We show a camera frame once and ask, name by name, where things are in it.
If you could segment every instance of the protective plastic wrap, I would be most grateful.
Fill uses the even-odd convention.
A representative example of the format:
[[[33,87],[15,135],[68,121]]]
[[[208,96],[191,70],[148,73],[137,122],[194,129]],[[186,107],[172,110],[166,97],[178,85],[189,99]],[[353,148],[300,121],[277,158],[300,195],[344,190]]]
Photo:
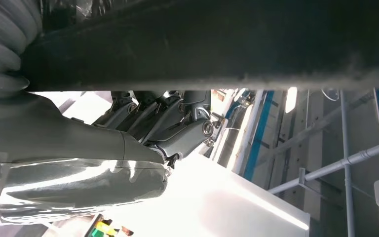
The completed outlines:
[[[46,31],[57,30],[110,11],[131,6],[142,0],[42,0]]]
[[[0,153],[0,225],[52,222],[156,198],[171,173],[148,161],[3,160]]]

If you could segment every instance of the dark panel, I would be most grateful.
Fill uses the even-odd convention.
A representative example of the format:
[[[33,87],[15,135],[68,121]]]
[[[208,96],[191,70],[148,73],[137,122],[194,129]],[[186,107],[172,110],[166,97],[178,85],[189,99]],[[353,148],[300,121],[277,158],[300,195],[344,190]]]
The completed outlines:
[[[379,86],[379,0],[150,0],[50,33],[29,90]]]

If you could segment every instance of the reflective foil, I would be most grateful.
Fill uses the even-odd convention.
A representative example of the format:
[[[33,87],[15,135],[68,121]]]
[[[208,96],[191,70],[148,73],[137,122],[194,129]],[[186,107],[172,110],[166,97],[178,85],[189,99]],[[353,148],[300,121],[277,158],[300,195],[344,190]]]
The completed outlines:
[[[0,162],[0,225],[91,215],[160,196],[171,169],[148,161]]]

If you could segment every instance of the bolt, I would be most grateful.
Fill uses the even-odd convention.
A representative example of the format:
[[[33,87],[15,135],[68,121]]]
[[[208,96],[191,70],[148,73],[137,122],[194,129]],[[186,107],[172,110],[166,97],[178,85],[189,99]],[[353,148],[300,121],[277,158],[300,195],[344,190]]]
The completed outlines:
[[[136,104],[131,104],[129,107],[128,107],[128,113],[131,113],[133,110],[135,110],[137,108],[137,105]]]
[[[185,112],[184,103],[182,100],[178,103],[178,109],[179,109],[179,112],[181,112],[182,114]]]
[[[203,126],[203,134],[206,137],[210,137],[213,134],[213,125],[210,121],[204,122]]]

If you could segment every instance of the white wall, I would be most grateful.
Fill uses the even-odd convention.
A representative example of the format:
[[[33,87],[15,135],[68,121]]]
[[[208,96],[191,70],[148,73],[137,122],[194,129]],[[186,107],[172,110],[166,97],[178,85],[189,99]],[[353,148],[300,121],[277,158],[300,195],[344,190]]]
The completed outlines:
[[[194,153],[162,197],[103,214],[136,236],[307,237],[309,226],[308,214]]]

